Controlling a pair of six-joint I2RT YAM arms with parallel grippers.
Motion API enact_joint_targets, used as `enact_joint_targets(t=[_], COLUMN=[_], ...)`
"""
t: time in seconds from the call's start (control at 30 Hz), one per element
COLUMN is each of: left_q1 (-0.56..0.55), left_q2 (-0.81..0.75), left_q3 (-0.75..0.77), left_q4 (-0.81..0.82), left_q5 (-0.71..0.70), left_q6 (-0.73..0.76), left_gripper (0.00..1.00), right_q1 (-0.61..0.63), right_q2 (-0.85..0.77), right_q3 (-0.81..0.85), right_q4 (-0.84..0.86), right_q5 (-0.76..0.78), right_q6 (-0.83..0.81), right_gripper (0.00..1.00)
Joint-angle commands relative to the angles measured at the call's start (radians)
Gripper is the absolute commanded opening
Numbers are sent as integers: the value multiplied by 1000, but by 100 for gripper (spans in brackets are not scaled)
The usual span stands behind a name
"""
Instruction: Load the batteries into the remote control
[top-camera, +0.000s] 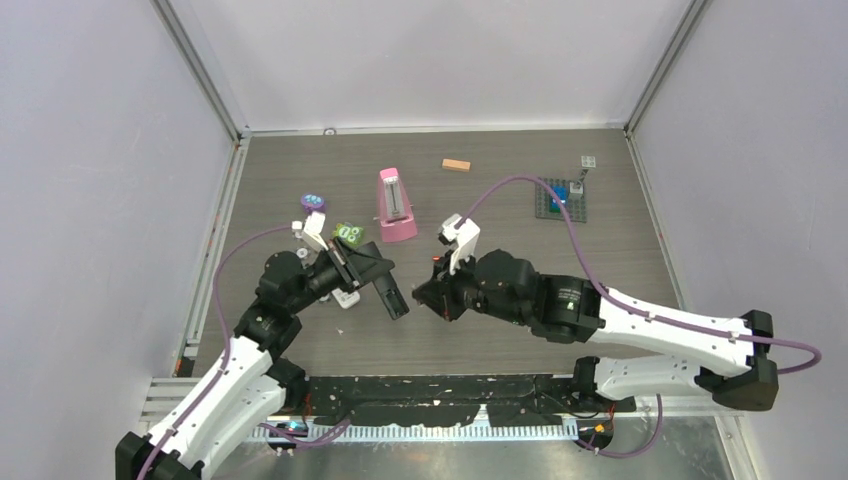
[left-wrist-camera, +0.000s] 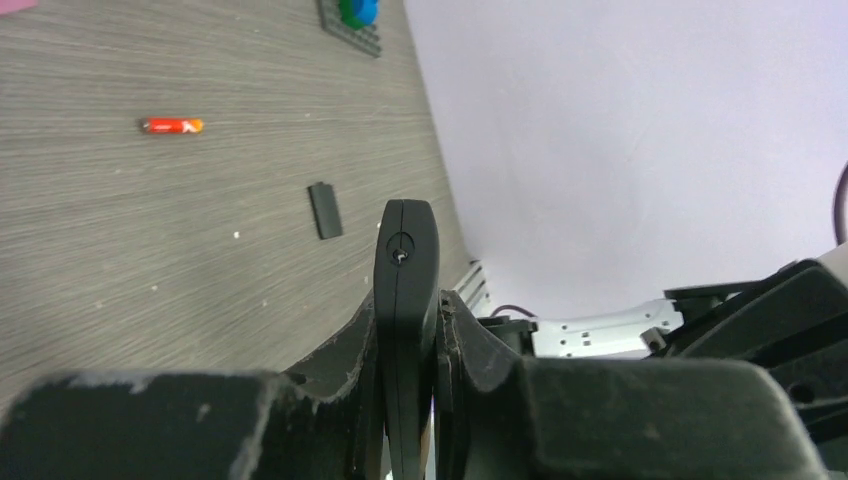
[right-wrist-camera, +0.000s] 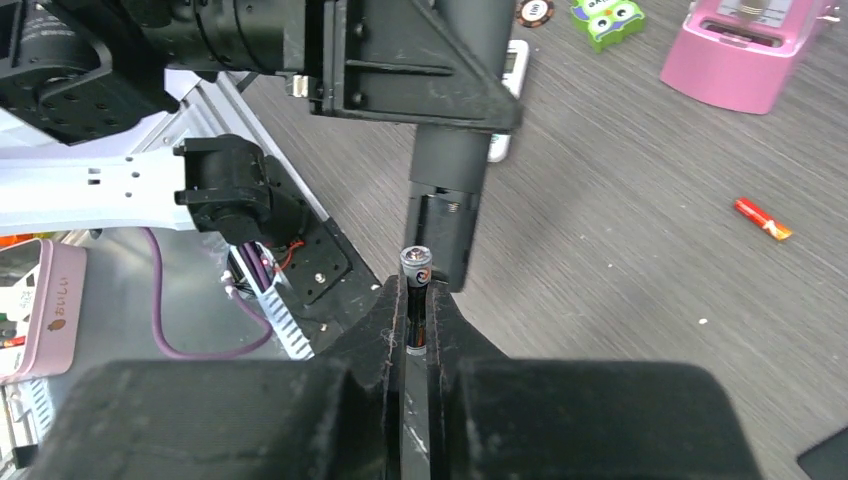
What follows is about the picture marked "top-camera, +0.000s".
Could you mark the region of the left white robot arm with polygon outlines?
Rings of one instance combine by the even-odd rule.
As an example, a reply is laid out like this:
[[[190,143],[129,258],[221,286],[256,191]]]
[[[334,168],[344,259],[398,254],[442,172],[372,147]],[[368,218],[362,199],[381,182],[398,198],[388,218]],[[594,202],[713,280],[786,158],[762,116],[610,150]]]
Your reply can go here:
[[[119,441],[116,478],[212,478],[261,422],[305,405],[306,373],[283,356],[302,328],[299,313],[335,290],[373,285],[390,318],[398,319],[409,308],[394,267],[373,242],[352,248],[332,239],[310,264],[291,251],[271,255],[254,301],[213,366],[146,434],[129,432]]]

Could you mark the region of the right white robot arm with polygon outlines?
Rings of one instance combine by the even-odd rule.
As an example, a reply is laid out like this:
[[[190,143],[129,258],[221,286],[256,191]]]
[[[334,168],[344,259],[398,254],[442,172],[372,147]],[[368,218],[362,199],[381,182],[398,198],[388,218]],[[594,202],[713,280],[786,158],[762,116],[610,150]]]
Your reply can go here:
[[[573,369],[570,394],[584,410],[642,395],[708,396],[741,411],[770,410],[779,391],[769,347],[769,314],[715,318],[654,305],[583,278],[537,272],[503,250],[480,259],[435,259],[413,298],[447,321],[468,310],[526,327],[552,343],[620,344],[648,351],[631,360],[586,356]]]

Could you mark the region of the white remote control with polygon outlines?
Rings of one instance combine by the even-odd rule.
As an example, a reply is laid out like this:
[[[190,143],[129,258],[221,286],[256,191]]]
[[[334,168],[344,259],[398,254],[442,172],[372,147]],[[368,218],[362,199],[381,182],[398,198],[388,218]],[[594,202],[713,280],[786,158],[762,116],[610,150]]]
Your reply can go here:
[[[361,300],[361,296],[357,291],[352,293],[345,292],[341,289],[335,289],[331,292],[333,298],[342,309],[350,309]]]

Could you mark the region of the black bar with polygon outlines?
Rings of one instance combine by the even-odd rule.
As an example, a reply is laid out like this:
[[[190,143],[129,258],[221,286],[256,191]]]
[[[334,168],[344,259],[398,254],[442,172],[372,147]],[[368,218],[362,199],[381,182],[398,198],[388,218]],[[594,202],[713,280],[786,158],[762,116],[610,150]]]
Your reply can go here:
[[[373,285],[392,320],[397,320],[409,313],[409,306],[391,274],[376,278]]]

